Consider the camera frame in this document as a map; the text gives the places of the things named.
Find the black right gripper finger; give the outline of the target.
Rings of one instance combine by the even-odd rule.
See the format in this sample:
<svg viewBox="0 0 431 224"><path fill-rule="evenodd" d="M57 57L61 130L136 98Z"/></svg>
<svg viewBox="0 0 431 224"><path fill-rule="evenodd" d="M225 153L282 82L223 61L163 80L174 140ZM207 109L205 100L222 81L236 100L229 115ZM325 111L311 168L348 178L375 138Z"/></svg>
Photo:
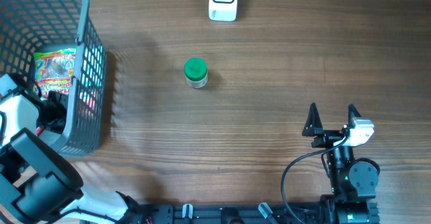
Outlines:
<svg viewBox="0 0 431 224"><path fill-rule="evenodd" d="M357 117L361 117L360 113L357 111L356 107L353 104L350 104L348 107L348 124L353 125L354 119Z"/></svg>
<svg viewBox="0 0 431 224"><path fill-rule="evenodd" d="M317 105L312 103L309 108L308 118L304 125L303 137L317 137L323 135L323 125L317 109Z"/></svg>

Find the Haribo gummy candy bag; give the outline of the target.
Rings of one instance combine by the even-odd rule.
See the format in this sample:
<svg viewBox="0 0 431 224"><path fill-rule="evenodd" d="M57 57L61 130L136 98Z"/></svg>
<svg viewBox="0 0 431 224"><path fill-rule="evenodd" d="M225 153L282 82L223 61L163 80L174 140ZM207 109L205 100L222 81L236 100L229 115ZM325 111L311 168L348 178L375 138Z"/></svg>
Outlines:
<svg viewBox="0 0 431 224"><path fill-rule="evenodd" d="M54 52L35 52L36 85L34 91L40 97L48 98L50 91L69 94L71 77L75 66L75 48L66 48Z"/></svg>

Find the green-lidded Knorr jar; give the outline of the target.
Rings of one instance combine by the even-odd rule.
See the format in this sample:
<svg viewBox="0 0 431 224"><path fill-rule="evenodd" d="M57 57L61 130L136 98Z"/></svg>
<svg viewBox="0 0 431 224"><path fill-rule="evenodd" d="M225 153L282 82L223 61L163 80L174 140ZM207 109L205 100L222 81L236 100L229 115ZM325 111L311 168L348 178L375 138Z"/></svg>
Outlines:
<svg viewBox="0 0 431 224"><path fill-rule="evenodd" d="M195 89L205 86L208 81L208 68L206 62L201 58L191 58L186 61L184 74L187 84Z"/></svg>

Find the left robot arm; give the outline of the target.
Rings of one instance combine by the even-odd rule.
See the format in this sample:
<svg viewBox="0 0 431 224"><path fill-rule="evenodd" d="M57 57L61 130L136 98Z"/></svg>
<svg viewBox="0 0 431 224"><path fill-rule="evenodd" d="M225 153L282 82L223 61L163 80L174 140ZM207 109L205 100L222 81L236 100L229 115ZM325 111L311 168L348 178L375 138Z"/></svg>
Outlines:
<svg viewBox="0 0 431 224"><path fill-rule="evenodd" d="M133 223L139 205L120 192L84 184L77 170L37 135L63 125L58 100L42 100L19 73L1 76L1 205L22 223Z"/></svg>

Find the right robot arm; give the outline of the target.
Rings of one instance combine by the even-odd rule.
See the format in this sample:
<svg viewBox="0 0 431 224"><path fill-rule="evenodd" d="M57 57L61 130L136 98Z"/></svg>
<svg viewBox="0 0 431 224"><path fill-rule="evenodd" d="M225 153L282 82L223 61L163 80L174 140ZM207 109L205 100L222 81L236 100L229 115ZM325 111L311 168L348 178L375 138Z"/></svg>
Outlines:
<svg viewBox="0 0 431 224"><path fill-rule="evenodd" d="M348 106L348 123L340 130L325 130L312 103L302 136L312 137L312 148L320 154L331 184L331 194L319 201L317 223L378 223L378 210L370 200L376 197L379 165L368 158L354 157L354 148L374 134L374 123L360 115L353 104Z"/></svg>

